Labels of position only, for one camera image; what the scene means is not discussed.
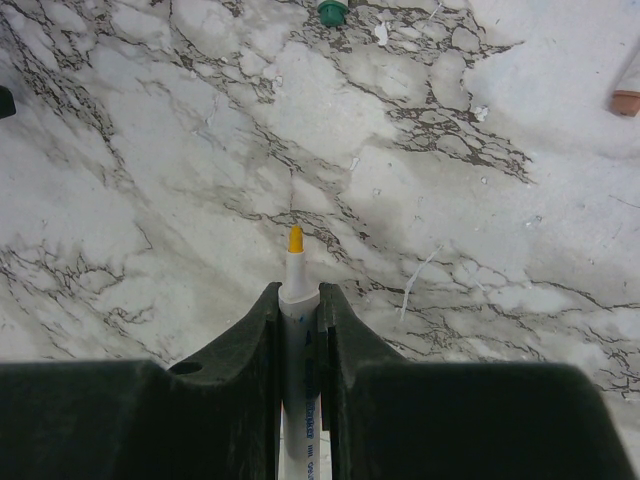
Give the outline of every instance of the marble countertop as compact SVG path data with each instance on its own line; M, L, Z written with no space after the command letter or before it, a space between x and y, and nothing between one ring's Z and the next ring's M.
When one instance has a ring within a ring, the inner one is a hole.
M317 279L404 355L577 365L640 465L640 120L607 111L640 4L347 20L4 0L0 358L172 364L282 278L299 223Z

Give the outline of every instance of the marker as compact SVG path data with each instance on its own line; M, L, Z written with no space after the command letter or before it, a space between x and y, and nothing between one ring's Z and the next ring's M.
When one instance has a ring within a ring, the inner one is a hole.
M344 25L344 16L349 11L349 0L318 0L320 23L325 27Z
M284 474L287 480L320 479L318 321L320 290L307 277L302 229L289 236L285 279L278 290L282 314Z
M629 117L635 117L640 111L640 51L618 82L611 99L611 109Z

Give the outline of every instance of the yellow marker tip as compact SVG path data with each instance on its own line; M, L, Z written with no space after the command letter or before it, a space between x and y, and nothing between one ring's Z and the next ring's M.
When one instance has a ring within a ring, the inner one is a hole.
M289 234L289 252L304 252L302 229L298 225L291 227L291 233Z

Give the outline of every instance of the white debris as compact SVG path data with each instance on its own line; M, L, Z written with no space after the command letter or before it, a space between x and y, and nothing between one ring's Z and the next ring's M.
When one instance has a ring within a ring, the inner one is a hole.
M433 18L433 16L436 14L436 12L438 11L438 9L442 6L442 2L438 2L438 6L436 7L436 9L433 11L433 13L431 13L431 15L429 15L429 20L431 20Z
M378 37L378 45L384 47L389 41L389 33L387 32L387 22L382 22L373 29L373 33Z
M487 115L489 115L489 107L475 107L471 113L473 113L476 116L476 120L478 120L479 122L484 122L484 119L487 118Z
M416 268L416 271L413 272L413 275L411 275L411 278L409 279L409 281L407 282L407 286L404 289L404 299L402 300L402 309L400 311L400 321L404 322L404 314L407 311L407 304L409 303L409 293L411 293L411 288L413 287L413 284L415 283L416 279L418 278L418 275L420 275L420 272L422 271L422 269L424 267L427 266L427 264L433 260L433 258L438 254L438 252L442 250L442 245L440 245L438 248L436 248L431 255L429 255L427 257L427 259L422 262L418 268Z

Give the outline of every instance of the orange object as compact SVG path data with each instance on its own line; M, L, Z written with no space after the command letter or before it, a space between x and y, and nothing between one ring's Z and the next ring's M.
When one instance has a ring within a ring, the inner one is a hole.
M289 252L290 253L302 253L304 252L302 229L298 225L294 225L291 228L289 234Z
M635 117L640 111L640 51L622 74L611 99L611 110Z
M640 92L616 90L613 92L611 110L620 115L635 117L640 112Z

